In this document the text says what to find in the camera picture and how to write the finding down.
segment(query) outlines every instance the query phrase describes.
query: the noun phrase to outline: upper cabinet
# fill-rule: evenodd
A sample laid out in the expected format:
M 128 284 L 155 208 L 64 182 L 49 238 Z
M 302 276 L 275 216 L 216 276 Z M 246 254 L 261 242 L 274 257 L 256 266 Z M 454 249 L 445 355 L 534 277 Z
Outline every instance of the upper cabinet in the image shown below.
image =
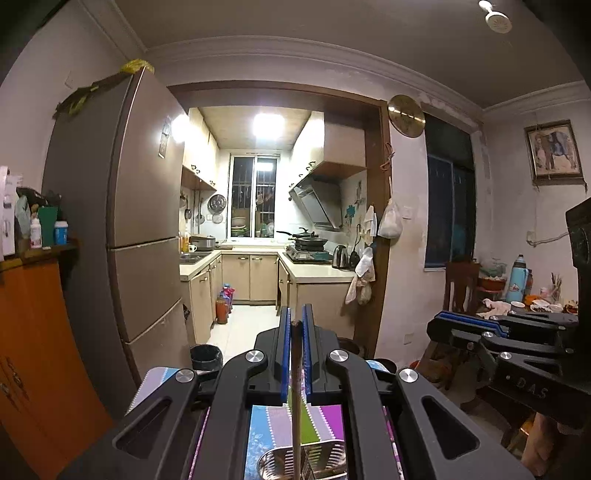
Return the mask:
M 342 180 L 365 170 L 365 131 L 312 112 L 291 153 L 291 182 L 309 174 Z
M 215 190 L 218 151 L 216 139 L 198 108 L 189 109 L 189 124 L 181 184 L 192 190 Z

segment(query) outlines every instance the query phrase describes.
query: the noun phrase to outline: window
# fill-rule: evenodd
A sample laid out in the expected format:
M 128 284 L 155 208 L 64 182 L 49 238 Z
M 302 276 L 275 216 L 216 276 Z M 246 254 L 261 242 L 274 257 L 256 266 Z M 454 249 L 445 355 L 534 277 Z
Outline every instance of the window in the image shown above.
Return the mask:
M 470 135 L 425 114 L 429 217 L 425 267 L 469 260 L 476 229 L 476 183 Z
M 231 165 L 230 237 L 273 237 L 277 157 L 234 157 Z

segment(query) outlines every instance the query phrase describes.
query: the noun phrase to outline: electric kettle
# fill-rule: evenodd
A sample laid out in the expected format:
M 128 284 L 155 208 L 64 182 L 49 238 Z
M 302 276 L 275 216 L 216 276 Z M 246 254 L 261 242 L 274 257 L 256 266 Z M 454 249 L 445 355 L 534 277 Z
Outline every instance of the electric kettle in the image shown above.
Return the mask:
M 349 261 L 347 259 L 347 247 L 344 245 L 337 245 L 333 252 L 333 268 L 349 268 Z

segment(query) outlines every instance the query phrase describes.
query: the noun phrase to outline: gas stove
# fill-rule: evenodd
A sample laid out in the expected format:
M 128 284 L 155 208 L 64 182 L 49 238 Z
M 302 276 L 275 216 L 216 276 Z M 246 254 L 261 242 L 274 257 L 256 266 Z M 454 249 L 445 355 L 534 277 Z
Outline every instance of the gas stove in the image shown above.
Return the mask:
M 300 250 L 294 245 L 287 245 L 285 254 L 293 263 L 329 264 L 332 260 L 332 255 L 326 250 Z

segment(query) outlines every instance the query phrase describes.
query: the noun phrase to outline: metal screw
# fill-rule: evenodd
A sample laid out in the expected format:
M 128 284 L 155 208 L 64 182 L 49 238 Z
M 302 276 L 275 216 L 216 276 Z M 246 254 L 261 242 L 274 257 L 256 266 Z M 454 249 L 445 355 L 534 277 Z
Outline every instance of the metal screw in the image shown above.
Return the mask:
M 174 377 L 177 382 L 187 383 L 195 378 L 195 372 L 193 370 L 189 370 L 188 368 L 183 368 L 182 370 L 179 370 Z
M 330 357 L 335 362 L 344 362 L 345 360 L 347 360 L 349 358 L 349 354 L 347 352 L 345 352 L 344 350 L 333 350 L 330 353 Z
M 400 380 L 406 383 L 413 383 L 418 378 L 418 373 L 416 373 L 412 368 L 405 368 L 401 370 L 398 374 Z
M 246 360 L 253 364 L 257 364 L 261 362 L 262 359 L 265 358 L 265 354 L 260 350 L 251 350 L 250 352 L 246 352 Z

